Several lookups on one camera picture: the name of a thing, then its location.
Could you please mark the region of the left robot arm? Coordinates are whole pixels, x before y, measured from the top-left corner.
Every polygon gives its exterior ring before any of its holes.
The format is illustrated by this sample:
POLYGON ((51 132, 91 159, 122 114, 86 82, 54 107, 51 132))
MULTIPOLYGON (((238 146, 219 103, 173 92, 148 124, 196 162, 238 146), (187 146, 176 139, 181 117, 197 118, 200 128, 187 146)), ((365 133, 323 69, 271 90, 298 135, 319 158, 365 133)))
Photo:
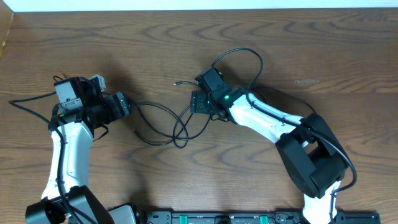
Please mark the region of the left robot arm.
POLYGON ((53 141, 49 181, 41 200, 26 209, 27 223, 135 223, 131 205, 105 209, 89 189, 94 130, 131 114, 122 92, 105 96, 105 80, 73 77, 55 82, 59 99, 49 132, 53 141))

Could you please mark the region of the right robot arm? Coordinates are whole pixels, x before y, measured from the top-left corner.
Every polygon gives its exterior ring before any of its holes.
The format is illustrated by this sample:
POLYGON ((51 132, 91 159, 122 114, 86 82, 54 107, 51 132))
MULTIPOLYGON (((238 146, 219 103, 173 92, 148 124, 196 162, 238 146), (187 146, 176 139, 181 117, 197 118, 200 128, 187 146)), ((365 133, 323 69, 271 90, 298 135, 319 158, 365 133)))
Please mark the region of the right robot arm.
POLYGON ((216 116, 245 126, 273 142, 292 182, 304 194, 303 216, 309 223, 333 223, 335 197, 349 159, 325 120, 273 108, 242 88, 231 88, 216 68, 195 77, 192 113, 216 116))

